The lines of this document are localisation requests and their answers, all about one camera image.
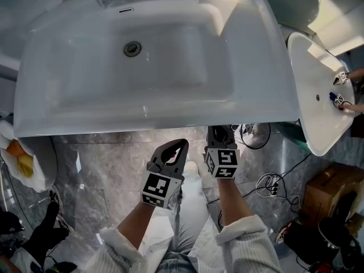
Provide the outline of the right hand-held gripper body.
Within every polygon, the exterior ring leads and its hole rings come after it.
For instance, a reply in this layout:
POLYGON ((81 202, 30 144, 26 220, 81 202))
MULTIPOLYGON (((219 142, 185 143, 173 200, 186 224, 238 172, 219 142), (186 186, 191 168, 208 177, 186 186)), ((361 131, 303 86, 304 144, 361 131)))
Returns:
POLYGON ((235 143, 205 147, 204 162, 208 172, 216 179, 232 179, 239 165, 240 150, 235 143))

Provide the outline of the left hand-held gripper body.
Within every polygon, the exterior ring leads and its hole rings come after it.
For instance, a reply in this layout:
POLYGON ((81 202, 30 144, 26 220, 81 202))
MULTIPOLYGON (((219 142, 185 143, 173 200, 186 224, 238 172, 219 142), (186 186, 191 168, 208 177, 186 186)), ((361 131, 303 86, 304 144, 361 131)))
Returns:
POLYGON ((141 200, 145 204, 167 209, 180 192, 182 183, 183 162, 150 161, 140 186, 141 200))

